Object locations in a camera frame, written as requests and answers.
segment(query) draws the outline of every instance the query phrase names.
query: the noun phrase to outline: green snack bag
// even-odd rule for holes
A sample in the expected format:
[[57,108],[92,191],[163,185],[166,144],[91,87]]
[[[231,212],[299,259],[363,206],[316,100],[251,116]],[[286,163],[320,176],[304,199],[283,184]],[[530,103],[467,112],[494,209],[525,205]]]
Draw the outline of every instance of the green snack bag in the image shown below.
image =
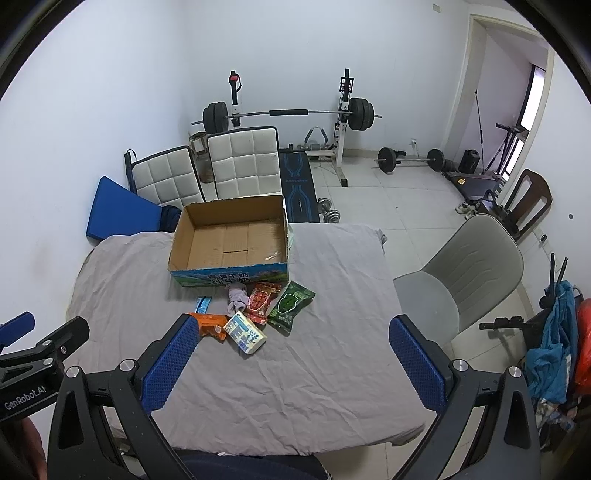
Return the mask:
[[311,290],[302,287],[294,281],[283,292],[283,295],[267,316],[270,324],[282,328],[287,332],[291,331],[294,317],[316,296]]

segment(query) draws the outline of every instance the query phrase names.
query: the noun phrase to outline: gray tablecloth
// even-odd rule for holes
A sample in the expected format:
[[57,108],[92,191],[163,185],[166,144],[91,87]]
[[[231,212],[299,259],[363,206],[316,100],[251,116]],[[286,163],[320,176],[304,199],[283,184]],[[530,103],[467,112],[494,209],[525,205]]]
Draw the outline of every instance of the gray tablecloth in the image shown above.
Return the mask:
[[[388,343],[400,304],[379,231],[362,225],[293,226],[290,278],[316,298],[289,336],[246,356],[227,338],[205,337],[154,420],[173,447],[242,455],[329,452],[403,444],[424,427],[424,408]],[[86,372],[137,358],[198,296],[226,313],[223,287],[184,288],[167,271],[170,233],[112,236],[88,257],[69,317],[90,339],[66,362]],[[112,411],[109,422],[119,425]]]

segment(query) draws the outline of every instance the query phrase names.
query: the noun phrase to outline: dumbbell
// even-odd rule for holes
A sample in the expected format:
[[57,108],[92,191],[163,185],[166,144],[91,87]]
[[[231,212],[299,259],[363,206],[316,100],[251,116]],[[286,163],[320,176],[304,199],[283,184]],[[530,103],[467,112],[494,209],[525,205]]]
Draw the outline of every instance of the dumbbell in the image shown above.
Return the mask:
[[325,223],[339,223],[340,212],[331,210],[332,201],[330,199],[318,199],[318,213],[324,213]]

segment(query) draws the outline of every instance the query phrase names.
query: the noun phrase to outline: red plastic bag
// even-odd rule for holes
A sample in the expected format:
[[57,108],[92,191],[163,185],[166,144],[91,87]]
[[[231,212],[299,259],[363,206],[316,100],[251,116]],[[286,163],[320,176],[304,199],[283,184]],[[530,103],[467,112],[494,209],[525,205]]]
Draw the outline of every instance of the red plastic bag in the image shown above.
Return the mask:
[[574,371],[577,395],[591,394],[591,299],[583,300],[577,312],[579,325],[579,359]]

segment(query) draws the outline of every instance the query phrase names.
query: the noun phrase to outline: blue foam panel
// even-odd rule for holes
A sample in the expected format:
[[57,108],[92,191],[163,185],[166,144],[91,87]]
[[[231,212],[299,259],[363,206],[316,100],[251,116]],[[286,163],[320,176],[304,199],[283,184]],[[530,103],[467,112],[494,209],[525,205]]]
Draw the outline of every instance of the blue foam panel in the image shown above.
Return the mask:
[[395,317],[388,329],[390,346],[428,410],[441,413],[447,405],[443,377],[402,321]]
[[198,343],[199,324],[190,316],[144,378],[141,398],[148,415],[164,407]]
[[111,235],[135,235],[160,229],[162,207],[102,177],[92,203],[86,235],[104,240]]
[[19,338],[32,332],[35,328],[35,317],[30,312],[21,313],[10,322],[0,325],[0,345],[9,346]]

